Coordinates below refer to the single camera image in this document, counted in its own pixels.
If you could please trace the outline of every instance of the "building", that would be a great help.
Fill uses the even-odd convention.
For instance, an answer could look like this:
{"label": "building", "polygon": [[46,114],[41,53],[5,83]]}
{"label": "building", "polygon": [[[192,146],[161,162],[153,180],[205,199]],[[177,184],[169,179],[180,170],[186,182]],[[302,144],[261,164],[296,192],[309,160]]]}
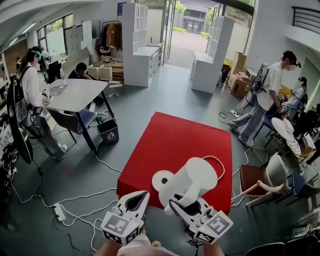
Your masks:
{"label": "building", "polygon": [[180,0],[186,7],[184,13],[174,14],[173,26],[186,29],[189,33],[199,34],[206,31],[207,13],[219,3],[210,0]]}

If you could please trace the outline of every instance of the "ponytail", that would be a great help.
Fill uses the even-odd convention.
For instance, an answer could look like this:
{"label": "ponytail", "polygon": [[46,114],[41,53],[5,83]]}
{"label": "ponytail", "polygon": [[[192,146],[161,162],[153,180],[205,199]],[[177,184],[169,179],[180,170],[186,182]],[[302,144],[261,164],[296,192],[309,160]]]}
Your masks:
{"label": "ponytail", "polygon": [[26,55],[23,57],[21,65],[17,71],[17,75],[21,75],[22,71],[26,68],[29,62],[32,62],[35,59],[35,56],[37,55],[36,52],[41,53],[41,49],[39,46],[34,46],[32,48],[29,48]]}

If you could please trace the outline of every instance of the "blue chair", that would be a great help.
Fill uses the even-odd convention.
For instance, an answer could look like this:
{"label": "blue chair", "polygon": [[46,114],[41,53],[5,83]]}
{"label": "blue chair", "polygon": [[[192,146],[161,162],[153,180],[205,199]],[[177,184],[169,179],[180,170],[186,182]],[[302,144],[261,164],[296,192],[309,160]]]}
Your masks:
{"label": "blue chair", "polygon": [[[53,119],[57,122],[58,125],[61,127],[66,128],[72,139],[74,140],[75,143],[77,143],[75,137],[71,132],[74,132],[78,135],[83,133],[82,126],[79,122],[78,117],[73,114],[73,113],[61,113],[56,109],[53,108],[48,108],[48,112],[51,114]],[[97,114],[94,112],[91,112],[89,110],[83,109],[79,112],[81,119],[83,121],[83,124],[86,128],[91,124],[91,122],[95,119],[98,124],[100,124],[99,119],[97,118]]]}
{"label": "blue chair", "polygon": [[267,137],[274,129],[274,126],[271,122],[272,118],[280,118],[280,115],[277,111],[277,107],[276,105],[273,105],[263,116],[262,118],[262,125],[260,126],[259,130],[256,132],[256,134],[253,137],[253,140],[257,137],[258,133],[261,131],[263,126],[266,126],[270,129],[270,131],[268,132],[268,134],[265,136]]}
{"label": "blue chair", "polygon": [[314,179],[318,178],[318,174],[316,174],[309,182],[306,182],[305,178],[301,174],[292,174],[288,176],[288,178],[292,177],[292,185],[293,185],[293,190],[275,201],[275,203],[279,203],[283,201],[284,199],[290,197],[291,195],[295,195],[297,198],[289,203],[286,204],[286,206],[289,206],[298,200],[302,198],[311,198],[314,197],[315,195],[320,193],[320,187],[315,187],[309,183],[313,182]]}

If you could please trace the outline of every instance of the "chair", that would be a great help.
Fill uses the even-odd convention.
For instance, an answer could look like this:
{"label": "chair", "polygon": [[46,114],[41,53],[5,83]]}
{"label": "chair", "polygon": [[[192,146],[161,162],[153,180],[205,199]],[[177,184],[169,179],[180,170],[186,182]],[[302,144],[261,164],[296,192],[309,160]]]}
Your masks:
{"label": "chair", "polygon": [[287,168],[278,153],[271,157],[265,169],[250,165],[241,165],[239,169],[241,193],[232,200],[243,195],[256,198],[246,206],[251,206],[273,193],[280,194],[290,190]]}
{"label": "chair", "polygon": [[273,124],[271,123],[271,119],[272,118],[279,118],[280,115],[279,113],[277,112],[277,107],[275,105],[273,105],[266,113],[265,115],[263,116],[262,118],[262,124],[259,128],[259,130],[256,132],[256,134],[254,135],[253,137],[253,140],[257,137],[258,133],[261,131],[262,127],[263,126],[266,126],[270,129],[270,131],[268,132],[268,134],[265,136],[267,137],[274,129],[274,126]]}
{"label": "chair", "polygon": [[[315,187],[309,184],[308,182],[306,182],[305,178],[302,175],[297,173],[290,175],[288,178],[290,177],[292,177],[293,191],[275,201],[276,204],[290,197],[291,195],[295,195],[297,198],[287,203],[286,206],[289,206],[302,198],[311,198],[320,193],[320,187]],[[309,182],[313,182],[314,179],[316,179],[317,177],[318,174],[315,177],[313,177]]]}
{"label": "chair", "polygon": [[284,256],[319,255],[318,246],[318,238],[313,234],[307,235],[287,242],[285,245]]}
{"label": "chair", "polygon": [[283,242],[269,243],[249,250],[244,256],[284,256],[285,249]]}
{"label": "chair", "polygon": [[[83,132],[83,129],[79,123],[78,117],[76,117],[73,114],[61,113],[58,110],[53,108],[48,108],[48,112],[51,114],[51,116],[57,122],[58,125],[66,128],[69,131],[72,139],[74,140],[75,143],[77,143],[75,137],[71,132],[74,132],[78,135],[82,134]],[[97,114],[94,112],[83,109],[79,112],[79,114],[86,128],[91,124],[91,122],[94,119],[97,121],[98,124],[100,124],[100,121],[97,118]]]}

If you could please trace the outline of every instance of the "red cloth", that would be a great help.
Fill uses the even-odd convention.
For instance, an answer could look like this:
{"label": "red cloth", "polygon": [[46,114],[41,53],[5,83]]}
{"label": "red cloth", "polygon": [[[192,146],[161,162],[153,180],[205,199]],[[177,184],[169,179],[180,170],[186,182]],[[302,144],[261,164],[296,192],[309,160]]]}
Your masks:
{"label": "red cloth", "polygon": [[[146,190],[150,192],[149,204],[163,208],[158,192],[152,187],[154,174],[161,170],[176,173],[193,157],[217,157],[224,165],[225,174],[217,186],[203,199],[217,211],[230,210],[232,192],[232,149],[230,133],[176,116],[156,112],[136,145],[118,179],[116,193],[119,197]],[[220,177],[223,168],[209,158]]]}

